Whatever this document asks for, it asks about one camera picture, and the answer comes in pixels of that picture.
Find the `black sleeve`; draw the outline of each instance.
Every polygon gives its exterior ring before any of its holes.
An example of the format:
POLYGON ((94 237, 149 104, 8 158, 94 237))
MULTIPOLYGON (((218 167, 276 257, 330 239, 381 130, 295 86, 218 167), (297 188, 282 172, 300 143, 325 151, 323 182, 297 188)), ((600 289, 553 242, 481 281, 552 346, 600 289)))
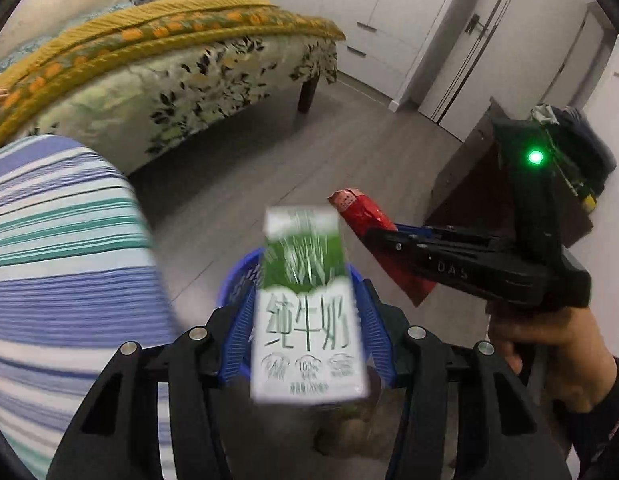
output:
POLYGON ((555 411, 581 462, 581 480, 619 479, 619 360, 614 386, 590 413, 570 413, 557 402, 555 411))

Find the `cabinet handle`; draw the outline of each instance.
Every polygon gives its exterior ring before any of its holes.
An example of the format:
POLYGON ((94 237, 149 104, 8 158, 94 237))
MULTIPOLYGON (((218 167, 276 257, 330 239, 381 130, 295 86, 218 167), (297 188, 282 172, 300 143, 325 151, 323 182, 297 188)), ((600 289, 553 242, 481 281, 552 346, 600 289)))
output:
POLYGON ((353 46, 347 46, 347 50, 349 50, 352 54, 356 54, 356 56, 360 56, 360 57, 367 57, 367 54, 365 54, 363 51, 358 50, 357 48, 354 48, 353 46))
POLYGON ((356 22, 356 25, 358 25, 360 28, 363 28, 364 30, 369 30, 370 32, 376 32, 378 29, 371 27, 371 25, 366 25, 365 23, 361 23, 361 22, 356 22))

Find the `blue and white striped cloth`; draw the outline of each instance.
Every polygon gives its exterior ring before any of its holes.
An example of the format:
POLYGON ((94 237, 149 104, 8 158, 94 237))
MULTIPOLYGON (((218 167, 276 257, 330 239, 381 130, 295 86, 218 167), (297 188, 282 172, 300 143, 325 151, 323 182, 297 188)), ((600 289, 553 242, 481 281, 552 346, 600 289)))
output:
MULTIPOLYGON (((35 476, 118 346, 175 327, 127 180, 67 137, 0 150, 0 428, 35 476)), ((175 478, 163 390, 159 415, 175 478)))

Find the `red plastic wrapper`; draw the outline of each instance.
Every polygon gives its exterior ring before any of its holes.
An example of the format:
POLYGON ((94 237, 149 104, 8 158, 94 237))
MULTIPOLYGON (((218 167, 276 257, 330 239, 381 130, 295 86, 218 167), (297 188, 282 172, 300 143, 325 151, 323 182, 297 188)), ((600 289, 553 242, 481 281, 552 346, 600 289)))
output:
MULTIPOLYGON (((360 240, 363 240, 365 233, 372 228, 397 231, 394 222, 381 211, 378 204, 358 189, 336 191, 328 200, 360 240)), ((436 282, 414 276, 390 254, 369 251, 415 306, 420 305, 436 285, 436 282)))

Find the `silver screw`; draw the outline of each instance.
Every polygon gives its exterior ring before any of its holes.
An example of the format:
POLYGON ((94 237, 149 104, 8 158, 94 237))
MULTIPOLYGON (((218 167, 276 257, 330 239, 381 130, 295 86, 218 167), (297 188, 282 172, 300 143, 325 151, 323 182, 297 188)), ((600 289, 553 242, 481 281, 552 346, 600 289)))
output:
POLYGON ((422 326, 411 326, 407 329, 407 335, 412 339, 422 339, 427 335, 422 326))
POLYGON ((200 341, 201 339, 205 339, 207 337, 207 329, 201 326, 197 326, 190 330, 190 339, 194 341, 200 341))
POLYGON ((494 346, 488 341, 478 343, 478 351, 483 355, 491 355, 494 353, 494 346))
POLYGON ((136 348, 138 348, 136 343, 127 341, 120 346, 120 353, 123 355, 132 355, 136 351, 136 348))

